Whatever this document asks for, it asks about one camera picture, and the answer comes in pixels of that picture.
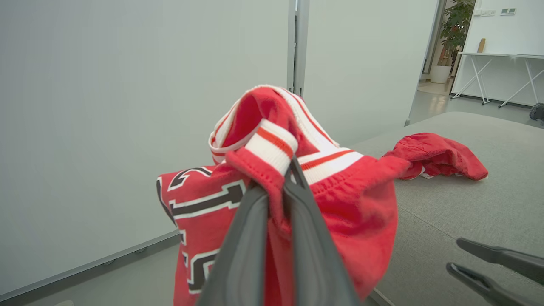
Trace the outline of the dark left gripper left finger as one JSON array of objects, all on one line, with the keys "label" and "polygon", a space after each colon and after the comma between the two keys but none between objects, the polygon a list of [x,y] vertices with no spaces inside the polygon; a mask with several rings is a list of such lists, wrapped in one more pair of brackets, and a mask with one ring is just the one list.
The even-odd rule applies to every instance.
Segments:
[{"label": "dark left gripper left finger", "polygon": [[250,183],[241,199],[198,306],[263,306],[269,196]]}]

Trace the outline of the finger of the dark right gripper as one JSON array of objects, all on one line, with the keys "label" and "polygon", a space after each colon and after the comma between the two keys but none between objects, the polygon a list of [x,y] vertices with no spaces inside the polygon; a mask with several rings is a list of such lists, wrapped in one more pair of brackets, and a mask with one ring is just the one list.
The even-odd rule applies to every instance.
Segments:
[{"label": "finger of the dark right gripper", "polygon": [[462,250],[487,263],[505,266],[539,285],[544,284],[544,258],[540,256],[498,246],[489,246],[465,238],[458,238],[456,244]]},{"label": "finger of the dark right gripper", "polygon": [[486,277],[474,270],[447,263],[447,272],[455,279],[466,285],[468,288],[482,296],[492,306],[542,306],[542,303],[529,300],[519,294],[501,287],[491,278]]}]

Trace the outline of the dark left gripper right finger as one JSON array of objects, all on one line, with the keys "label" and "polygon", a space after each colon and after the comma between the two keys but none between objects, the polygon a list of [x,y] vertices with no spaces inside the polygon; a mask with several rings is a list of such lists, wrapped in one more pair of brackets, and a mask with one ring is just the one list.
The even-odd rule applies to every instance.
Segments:
[{"label": "dark left gripper right finger", "polygon": [[291,209],[294,304],[362,304],[297,158],[286,174],[284,201]]}]

